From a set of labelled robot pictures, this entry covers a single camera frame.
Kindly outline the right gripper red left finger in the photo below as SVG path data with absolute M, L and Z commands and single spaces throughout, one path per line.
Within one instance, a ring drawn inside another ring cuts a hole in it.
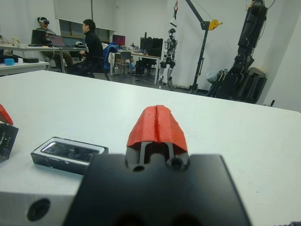
M 126 163 L 130 169 L 150 163 L 151 155 L 154 153 L 154 144 L 157 141 L 156 111 L 156 106 L 146 107 L 129 134 Z

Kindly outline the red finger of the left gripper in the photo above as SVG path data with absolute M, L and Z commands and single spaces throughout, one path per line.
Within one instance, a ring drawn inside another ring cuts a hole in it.
M 0 105 L 0 121 L 5 124 L 9 124 L 9 125 L 14 124 L 11 117 L 9 116 L 8 112 L 3 107 L 3 105 Z

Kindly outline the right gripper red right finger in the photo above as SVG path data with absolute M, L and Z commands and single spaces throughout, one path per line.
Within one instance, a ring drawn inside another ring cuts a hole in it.
M 185 135 L 171 110 L 164 105 L 157 105 L 157 136 L 160 144 L 167 145 L 168 166 L 185 169 L 189 163 Z

